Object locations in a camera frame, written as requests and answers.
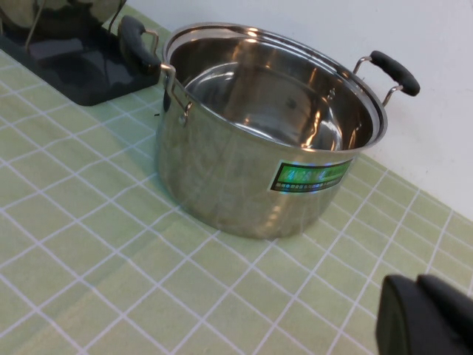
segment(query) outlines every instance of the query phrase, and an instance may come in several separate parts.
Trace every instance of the black tray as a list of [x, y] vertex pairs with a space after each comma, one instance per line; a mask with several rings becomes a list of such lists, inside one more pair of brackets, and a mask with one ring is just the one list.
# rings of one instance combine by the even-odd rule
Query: black tray
[[82, 106], [93, 106], [157, 83], [157, 78], [142, 75], [126, 64], [117, 36], [105, 28], [87, 38], [33, 38], [29, 52], [25, 41], [24, 35], [4, 28], [0, 49]]

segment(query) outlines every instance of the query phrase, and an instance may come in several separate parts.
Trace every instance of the pot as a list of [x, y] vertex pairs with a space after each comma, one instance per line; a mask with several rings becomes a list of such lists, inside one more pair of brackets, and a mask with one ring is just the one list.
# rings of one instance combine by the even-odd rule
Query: pot
[[[155, 36], [149, 52], [143, 33]], [[130, 63], [163, 75], [156, 165], [190, 214], [255, 238], [304, 231], [329, 206], [354, 159], [382, 139], [384, 105], [415, 96], [412, 74], [380, 52], [354, 72], [283, 36], [234, 24], [195, 24], [157, 34], [125, 16], [120, 47]], [[395, 81], [382, 104], [355, 74], [364, 61]]]

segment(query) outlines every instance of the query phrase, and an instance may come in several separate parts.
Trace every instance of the sticker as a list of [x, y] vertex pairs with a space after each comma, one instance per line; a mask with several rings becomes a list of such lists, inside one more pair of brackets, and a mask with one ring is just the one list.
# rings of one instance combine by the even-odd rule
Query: sticker
[[351, 163], [349, 160], [330, 166], [309, 166], [281, 162], [270, 189], [290, 193], [325, 190], [341, 181]]

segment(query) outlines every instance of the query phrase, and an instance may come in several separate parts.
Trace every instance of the green checkered tablecloth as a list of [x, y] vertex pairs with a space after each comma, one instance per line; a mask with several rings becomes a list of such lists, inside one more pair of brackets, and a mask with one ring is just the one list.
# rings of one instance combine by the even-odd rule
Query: green checkered tablecloth
[[366, 157], [298, 237], [189, 217], [153, 167], [161, 100], [77, 106], [0, 55], [0, 354], [374, 354], [386, 274], [472, 295], [473, 223]]

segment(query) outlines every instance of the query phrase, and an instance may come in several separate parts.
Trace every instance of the pot handle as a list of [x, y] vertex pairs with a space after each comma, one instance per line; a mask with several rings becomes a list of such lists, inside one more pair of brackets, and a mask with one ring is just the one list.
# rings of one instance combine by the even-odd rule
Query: pot handle
[[[141, 35], [148, 33], [154, 36], [154, 43], [151, 51], [147, 50]], [[184, 113], [180, 116], [182, 124], [186, 124], [192, 102], [183, 102], [174, 93], [174, 83], [176, 81], [176, 69], [172, 65], [162, 63], [156, 55], [159, 35], [155, 31], [147, 30], [145, 26], [136, 18], [124, 16], [118, 27], [118, 38], [120, 41], [120, 51], [126, 62], [137, 68], [144, 75], [156, 75], [159, 79], [161, 71], [164, 71], [168, 78], [166, 81], [166, 91], [164, 95], [164, 105], [167, 111], [171, 105], [171, 96], [181, 106]]]
[[387, 75], [391, 77], [392, 80], [397, 81], [399, 84], [388, 92], [386, 98], [384, 99], [383, 106], [387, 105], [392, 94], [398, 90], [410, 96], [417, 96], [417, 94], [421, 91], [421, 86], [419, 85], [418, 81], [404, 65], [378, 50], [374, 50], [370, 56], [361, 58], [353, 70], [354, 74], [358, 72], [360, 66], [365, 61], [370, 61], [377, 67], [381, 68]]
[[[151, 52], [145, 48], [141, 40], [141, 35], [144, 33], [155, 38]], [[118, 26], [118, 38], [121, 54], [127, 63], [145, 75], [160, 77], [161, 60], [156, 55], [159, 35], [156, 32], [147, 30], [136, 18], [124, 16]]]

